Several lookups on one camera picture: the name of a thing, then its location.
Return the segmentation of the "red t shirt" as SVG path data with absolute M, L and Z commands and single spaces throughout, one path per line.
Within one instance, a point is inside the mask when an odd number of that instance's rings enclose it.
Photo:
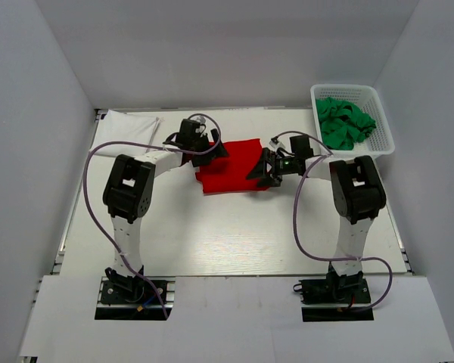
M 265 191 L 258 187 L 257 179 L 247 179 L 260 159 L 262 145 L 258 138 L 228 141 L 224 144 L 228 157 L 215 159 L 207 166 L 201 166 L 195 173 L 202 184 L 204 194 L 224 194 L 248 191 Z

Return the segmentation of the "white plastic basket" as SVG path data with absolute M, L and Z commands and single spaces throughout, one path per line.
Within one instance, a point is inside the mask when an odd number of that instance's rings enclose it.
M 318 139 L 336 157 L 394 152 L 378 93 L 367 85 L 318 84 L 310 89 Z

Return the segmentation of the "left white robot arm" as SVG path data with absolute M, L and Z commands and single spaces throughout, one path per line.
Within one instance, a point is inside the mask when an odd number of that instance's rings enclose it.
M 205 131 L 206 117 L 196 113 L 183 119 L 179 131 L 168 136 L 162 147 L 143 156 L 120 154 L 114 160 L 102 197 L 113 224 L 115 249 L 114 263 L 105 273 L 127 301 L 138 301 L 145 292 L 140 229 L 151 206 L 155 178 L 186 163 L 207 166 L 229 155 L 219 126 Z

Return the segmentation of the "green t shirt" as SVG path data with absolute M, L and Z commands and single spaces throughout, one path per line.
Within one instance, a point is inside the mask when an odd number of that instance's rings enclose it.
M 352 151 L 377 127 L 371 116 L 349 101 L 316 99 L 316 107 L 323 144 L 331 150 Z

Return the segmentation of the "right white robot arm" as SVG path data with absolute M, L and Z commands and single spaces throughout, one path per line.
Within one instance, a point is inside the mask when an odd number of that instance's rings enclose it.
M 385 208 L 387 197 L 378 171 L 370 156 L 353 160 L 337 160 L 328 164 L 335 209 L 340 216 L 335 254 L 331 258 L 314 256 L 300 242 L 297 212 L 303 183 L 309 173 L 332 155 L 319 155 L 315 160 L 310 142 L 326 146 L 317 138 L 303 132 L 291 132 L 291 149 L 286 151 L 275 136 L 271 147 L 262 149 L 260 158 L 247 174 L 246 179 L 257 181 L 259 188 L 278 187 L 285 175 L 299 175 L 300 183 L 294 197 L 292 226 L 296 245 L 306 257 L 328 263 L 324 288 L 335 301 L 342 302 L 353 294 L 362 283 L 362 262 L 376 258 L 364 257 L 368 231 L 379 212 Z

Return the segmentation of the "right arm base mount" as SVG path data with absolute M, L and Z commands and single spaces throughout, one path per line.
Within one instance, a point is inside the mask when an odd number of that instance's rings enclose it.
M 293 291 L 300 295 L 303 322 L 374 321 L 366 279 L 360 287 L 334 292 L 325 279 L 299 280 Z

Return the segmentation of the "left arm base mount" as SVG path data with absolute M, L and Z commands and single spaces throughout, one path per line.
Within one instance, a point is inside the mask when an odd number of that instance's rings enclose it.
M 166 321 L 163 308 L 150 284 L 140 283 L 139 290 L 129 292 L 106 277 L 101 279 L 96 321 Z

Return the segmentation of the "folded white t shirt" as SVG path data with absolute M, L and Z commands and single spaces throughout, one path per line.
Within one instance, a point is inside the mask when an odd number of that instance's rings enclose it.
M 157 116 L 138 116 L 109 110 L 98 121 L 98 127 L 91 150 L 100 144 L 111 141 L 128 141 L 139 144 L 151 144 L 162 119 Z M 125 154 L 137 157 L 149 151 L 146 147 L 129 144 L 112 144 L 101 148 L 95 154 L 104 157 L 117 157 Z

